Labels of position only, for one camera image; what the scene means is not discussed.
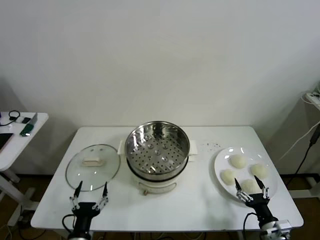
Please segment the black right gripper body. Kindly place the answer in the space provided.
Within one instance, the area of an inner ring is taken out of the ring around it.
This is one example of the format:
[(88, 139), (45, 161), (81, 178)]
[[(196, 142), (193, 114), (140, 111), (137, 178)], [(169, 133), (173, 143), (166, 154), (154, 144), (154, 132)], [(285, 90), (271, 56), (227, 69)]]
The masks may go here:
[(262, 193), (255, 193), (249, 195), (252, 200), (246, 202), (246, 206), (253, 208), (258, 219), (258, 224), (260, 227), (274, 221), (274, 216), (272, 215), (270, 209), (268, 208), (269, 198), (264, 198)]

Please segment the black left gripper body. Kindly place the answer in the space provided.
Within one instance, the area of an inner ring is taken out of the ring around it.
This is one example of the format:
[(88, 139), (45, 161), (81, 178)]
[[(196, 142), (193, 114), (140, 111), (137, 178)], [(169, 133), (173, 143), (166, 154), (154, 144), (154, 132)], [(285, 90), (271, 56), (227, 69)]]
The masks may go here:
[(92, 219), (100, 214), (100, 209), (95, 207), (94, 202), (80, 202), (79, 208), (73, 207), (72, 213), (76, 217), (74, 232), (88, 232)]

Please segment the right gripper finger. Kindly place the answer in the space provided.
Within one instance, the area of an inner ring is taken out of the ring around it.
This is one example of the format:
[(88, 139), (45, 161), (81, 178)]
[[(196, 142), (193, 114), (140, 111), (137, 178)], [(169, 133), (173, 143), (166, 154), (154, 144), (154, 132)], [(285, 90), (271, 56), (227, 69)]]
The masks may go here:
[(238, 199), (241, 200), (242, 202), (251, 202), (253, 198), (242, 190), (236, 178), (234, 179), (234, 182), (235, 182), (235, 188), (236, 188), (236, 196), (238, 197)]
[(262, 197), (263, 197), (264, 199), (269, 199), (269, 198), (270, 198), (270, 197), (269, 197), (269, 188), (266, 187), (266, 186), (264, 185), (264, 183), (263, 183), (256, 175), (254, 175), (254, 178), (255, 178), (255, 180), (256, 180), (256, 182), (257, 182), (257, 185), (258, 185), (259, 188), (261, 189)]

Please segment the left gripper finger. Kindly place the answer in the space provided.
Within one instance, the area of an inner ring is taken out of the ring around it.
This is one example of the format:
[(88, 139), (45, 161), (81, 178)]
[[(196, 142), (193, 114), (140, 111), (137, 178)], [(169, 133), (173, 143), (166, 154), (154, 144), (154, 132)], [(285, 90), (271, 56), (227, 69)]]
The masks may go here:
[(93, 210), (100, 212), (106, 204), (109, 202), (108, 199), (108, 182), (106, 181), (103, 187), (103, 192), (101, 198), (92, 207)]
[(82, 184), (83, 184), (83, 181), (81, 180), (79, 185), (75, 188), (73, 196), (69, 197), (69, 200), (70, 200), (71, 206), (72, 206), (72, 208), (71, 208), (72, 211), (78, 210), (80, 208), (78, 197), (81, 192)]

